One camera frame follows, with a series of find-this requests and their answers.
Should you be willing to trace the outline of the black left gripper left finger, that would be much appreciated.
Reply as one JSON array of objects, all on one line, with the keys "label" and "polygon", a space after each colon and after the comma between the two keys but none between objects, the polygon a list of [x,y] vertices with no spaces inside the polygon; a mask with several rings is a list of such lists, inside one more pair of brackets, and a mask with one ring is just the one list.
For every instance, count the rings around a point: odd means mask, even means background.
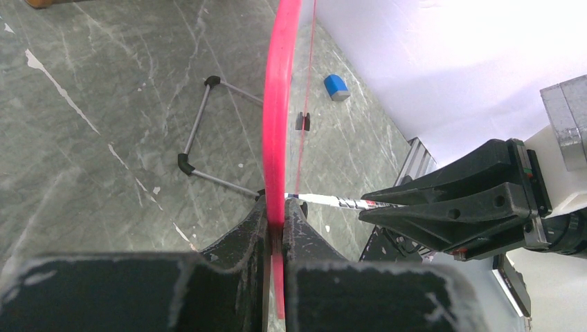
[{"label": "black left gripper left finger", "polygon": [[265,331],[269,233],[259,200],[200,252],[53,254],[1,293],[2,331]]}]

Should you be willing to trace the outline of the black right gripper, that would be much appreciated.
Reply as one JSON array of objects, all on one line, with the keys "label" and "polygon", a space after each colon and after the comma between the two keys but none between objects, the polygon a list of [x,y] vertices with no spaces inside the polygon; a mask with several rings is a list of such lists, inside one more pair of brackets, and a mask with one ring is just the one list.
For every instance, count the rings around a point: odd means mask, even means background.
[{"label": "black right gripper", "polygon": [[387,228],[458,261],[517,248],[586,258],[586,211],[555,215],[537,154],[517,139],[491,139],[402,185],[362,196],[404,205],[362,211]]}]

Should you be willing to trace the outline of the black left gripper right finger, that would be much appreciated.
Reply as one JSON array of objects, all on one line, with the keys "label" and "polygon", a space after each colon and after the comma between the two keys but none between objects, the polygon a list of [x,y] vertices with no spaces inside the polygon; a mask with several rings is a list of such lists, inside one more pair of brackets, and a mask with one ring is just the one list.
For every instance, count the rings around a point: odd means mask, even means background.
[{"label": "black left gripper right finger", "polygon": [[285,326],[288,331],[487,331],[470,282],[456,269],[350,261],[285,201]]}]

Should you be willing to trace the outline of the white blue whiteboard marker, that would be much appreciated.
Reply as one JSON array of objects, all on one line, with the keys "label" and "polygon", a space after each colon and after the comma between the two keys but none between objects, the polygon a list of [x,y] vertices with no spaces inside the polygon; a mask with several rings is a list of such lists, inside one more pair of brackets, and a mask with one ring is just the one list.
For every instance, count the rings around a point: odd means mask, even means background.
[{"label": "white blue whiteboard marker", "polygon": [[321,194],[292,194],[285,193],[286,199],[298,199],[307,203],[327,205],[335,208],[344,208],[349,210],[373,210],[377,208],[397,208],[398,205],[383,203],[378,201],[369,201],[362,199],[350,199],[339,196],[321,195]]}]

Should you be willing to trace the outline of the pink framed whiteboard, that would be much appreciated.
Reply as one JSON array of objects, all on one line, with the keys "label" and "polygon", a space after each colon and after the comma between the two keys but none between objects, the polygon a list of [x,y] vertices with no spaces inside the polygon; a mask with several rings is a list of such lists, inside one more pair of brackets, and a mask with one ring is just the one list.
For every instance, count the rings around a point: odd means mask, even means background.
[{"label": "pink framed whiteboard", "polygon": [[285,174],[288,108],[296,39],[303,10],[316,1],[280,1],[276,13],[264,81],[262,112],[262,165],[265,181],[267,220],[271,241],[271,272],[276,317],[285,319],[285,272],[282,238],[285,224]]}]

